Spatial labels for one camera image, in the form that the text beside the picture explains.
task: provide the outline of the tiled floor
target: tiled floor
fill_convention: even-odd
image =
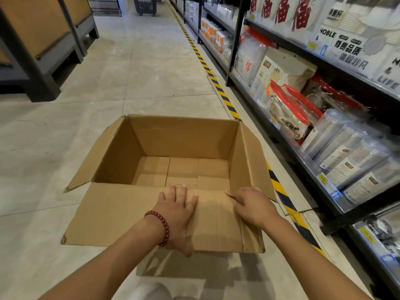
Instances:
[[[60,244],[87,186],[65,194],[63,188],[118,116],[229,118],[168,5],[157,6],[155,18],[139,17],[134,10],[122,18],[96,17],[101,38],[56,101],[32,104],[25,95],[0,97],[0,299],[35,299],[103,250]],[[311,210],[313,204],[287,174],[273,146],[233,93],[226,93],[259,137],[297,209]],[[329,259],[365,289],[333,239],[319,231],[315,213],[303,216]],[[278,248],[266,235],[264,241],[266,253],[261,255],[195,253],[186,259],[154,252],[115,299],[129,298],[137,283],[146,281],[164,283],[175,299],[306,299]]]

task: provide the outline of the stack of plastic cups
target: stack of plastic cups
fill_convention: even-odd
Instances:
[[[364,137],[326,176],[340,190],[392,152],[393,144],[388,140]]]
[[[300,150],[307,153],[311,158],[314,158],[324,145],[332,139],[339,128],[348,121],[349,118],[345,113],[335,108],[326,110],[313,130],[308,134]]]
[[[365,136],[367,136],[367,126],[365,124],[353,121],[346,122],[315,157],[315,163],[324,170],[330,171],[348,156]]]
[[[343,191],[346,198],[358,205],[400,182],[400,154],[393,154],[372,167],[361,179]]]

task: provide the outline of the black shopping basket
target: black shopping basket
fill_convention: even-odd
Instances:
[[[136,12],[139,15],[157,13],[157,0],[133,0],[135,2]]]

